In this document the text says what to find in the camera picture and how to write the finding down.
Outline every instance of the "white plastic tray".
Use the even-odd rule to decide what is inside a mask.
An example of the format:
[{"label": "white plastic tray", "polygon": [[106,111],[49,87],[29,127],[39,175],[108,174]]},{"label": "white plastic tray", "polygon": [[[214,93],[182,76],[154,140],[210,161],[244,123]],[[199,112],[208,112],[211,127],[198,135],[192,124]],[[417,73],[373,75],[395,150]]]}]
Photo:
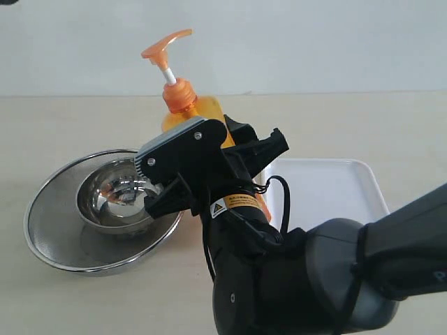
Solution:
[{"label": "white plastic tray", "polygon": [[[371,168],[347,159],[283,159],[267,166],[263,183],[278,174],[291,190],[289,231],[312,229],[331,218],[350,218],[366,224],[389,214]],[[283,190],[272,181],[265,201],[272,212],[271,225],[281,226]]]}]

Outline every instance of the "plastic bottle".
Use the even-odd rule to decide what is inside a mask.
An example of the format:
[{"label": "plastic bottle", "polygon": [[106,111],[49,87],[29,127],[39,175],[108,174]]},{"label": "plastic bottle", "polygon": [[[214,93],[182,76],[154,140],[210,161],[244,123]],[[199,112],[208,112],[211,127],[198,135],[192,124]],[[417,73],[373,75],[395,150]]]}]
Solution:
[{"label": "plastic bottle", "polygon": [[[218,100],[213,96],[197,96],[191,83],[183,78],[176,78],[168,65],[166,47],[177,38],[191,35],[192,32],[192,29],[185,29],[172,33],[141,53],[144,59],[149,59],[152,64],[160,68],[166,79],[163,99],[169,108],[169,113],[161,124],[163,132],[198,115],[207,119],[218,119],[225,124],[224,114]],[[232,147],[233,145],[235,145],[235,142],[227,129],[227,137],[222,144],[222,148]],[[271,215],[263,198],[259,194],[256,195],[256,198],[262,205],[265,216],[270,221]]]}]

